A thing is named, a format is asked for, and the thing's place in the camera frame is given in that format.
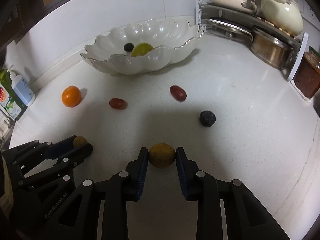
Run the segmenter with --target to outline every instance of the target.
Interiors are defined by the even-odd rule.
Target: green bottle
[[[11,87],[12,80],[7,69],[0,71],[0,105],[15,120],[19,120],[27,107],[22,103]]]

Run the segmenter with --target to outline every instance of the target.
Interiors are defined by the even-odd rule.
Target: dish rack
[[[268,30],[270,34],[281,37],[282,41],[290,44],[293,48],[293,54],[291,56],[292,60],[289,62],[292,68],[287,81],[289,82],[293,79],[302,60],[303,53],[307,47],[309,35],[306,32],[303,34],[303,37],[300,41],[281,28],[276,27],[273,23],[268,22],[257,15],[215,5],[211,3],[211,0],[196,0],[196,23],[198,23],[200,28],[204,29],[204,31],[206,31],[208,26],[205,19],[210,17],[218,17],[229,20],[246,26],[250,29],[255,25]]]

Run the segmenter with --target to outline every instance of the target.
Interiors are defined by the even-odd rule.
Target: dish soap bottle
[[[10,75],[6,69],[0,71],[0,105],[15,120],[18,120],[27,107],[22,103],[11,87]]]
[[[26,106],[31,106],[36,99],[36,95],[31,91],[24,78],[11,70],[12,67],[13,65],[8,68],[12,80],[11,88]]]

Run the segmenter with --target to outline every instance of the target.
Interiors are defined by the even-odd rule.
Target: fruit bowl
[[[186,20],[161,22],[148,20],[114,28],[107,36],[99,35],[95,43],[85,45],[81,57],[103,73],[132,75],[156,71],[184,60],[197,47],[204,30],[190,26]],[[124,51],[127,43],[149,43],[153,50],[143,56],[132,57]]]

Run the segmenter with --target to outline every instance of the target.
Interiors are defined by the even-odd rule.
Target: countertop
[[[74,108],[61,102],[70,85],[84,96]],[[185,102],[174,100],[172,85],[186,91]],[[111,109],[113,97],[127,109]],[[217,117],[211,128],[199,123],[204,110]],[[79,62],[42,88],[10,147],[86,137],[94,150],[75,168],[79,184],[109,179],[141,147],[182,146],[216,179],[243,181],[291,239],[302,239],[320,213],[319,129],[312,105],[280,71],[244,44],[205,34],[187,59],[153,73],[111,76]],[[195,239],[197,203],[184,200],[175,165],[149,165],[141,200],[127,207],[130,239]]]

